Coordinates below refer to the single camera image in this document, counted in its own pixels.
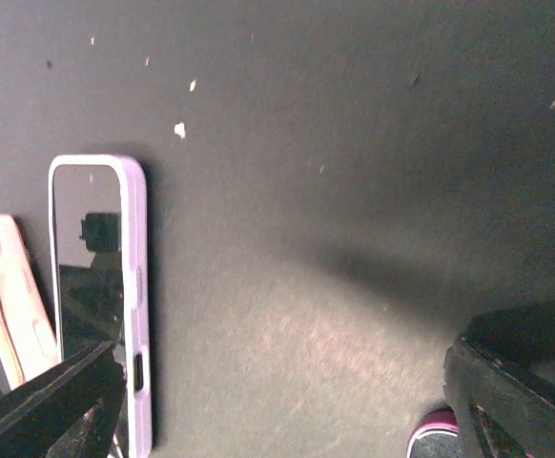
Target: table surface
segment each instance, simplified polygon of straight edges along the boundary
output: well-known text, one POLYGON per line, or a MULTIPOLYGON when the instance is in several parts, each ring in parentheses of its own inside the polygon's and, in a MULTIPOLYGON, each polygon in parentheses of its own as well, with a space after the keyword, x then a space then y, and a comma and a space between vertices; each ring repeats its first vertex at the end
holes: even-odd
POLYGON ((402 456, 470 318, 555 299, 554 100, 534 2, 3 1, 0 213, 51 308, 51 160, 144 164, 154 456, 402 456))

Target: phone screen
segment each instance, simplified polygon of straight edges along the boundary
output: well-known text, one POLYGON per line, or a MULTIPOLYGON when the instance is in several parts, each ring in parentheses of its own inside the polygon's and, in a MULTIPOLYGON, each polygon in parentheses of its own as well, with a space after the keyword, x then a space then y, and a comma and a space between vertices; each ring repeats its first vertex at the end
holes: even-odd
MULTIPOLYGON (((112 341, 126 375, 118 176, 106 165, 62 164, 52 189, 63 358, 112 341)), ((111 455, 128 456, 127 396, 111 455)))

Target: dark gray table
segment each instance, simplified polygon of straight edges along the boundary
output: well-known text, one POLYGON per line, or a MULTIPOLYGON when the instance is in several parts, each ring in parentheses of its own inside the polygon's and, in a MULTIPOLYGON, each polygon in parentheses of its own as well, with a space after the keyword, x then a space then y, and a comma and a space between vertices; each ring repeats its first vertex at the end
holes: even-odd
POLYGON ((400 456, 468 320, 555 298, 555 7, 365 3, 0 2, 47 298, 51 159, 147 167, 156 456, 400 456))

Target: phone charging slot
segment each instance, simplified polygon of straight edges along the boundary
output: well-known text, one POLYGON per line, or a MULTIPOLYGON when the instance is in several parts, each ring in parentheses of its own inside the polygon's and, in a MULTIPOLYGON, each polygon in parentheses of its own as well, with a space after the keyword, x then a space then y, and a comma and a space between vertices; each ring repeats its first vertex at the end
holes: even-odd
POLYGON ((139 391, 144 387, 144 367, 142 365, 142 354, 134 357, 134 390, 139 391))

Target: smartphone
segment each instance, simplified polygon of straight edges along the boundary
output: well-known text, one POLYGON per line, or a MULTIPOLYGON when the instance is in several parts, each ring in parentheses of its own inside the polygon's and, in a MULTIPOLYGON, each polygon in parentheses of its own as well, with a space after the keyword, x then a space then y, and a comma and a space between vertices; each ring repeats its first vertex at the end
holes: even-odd
POLYGON ((114 342, 127 393, 111 456, 152 446, 146 180, 132 158, 58 156, 49 171, 55 331, 61 361, 114 342))

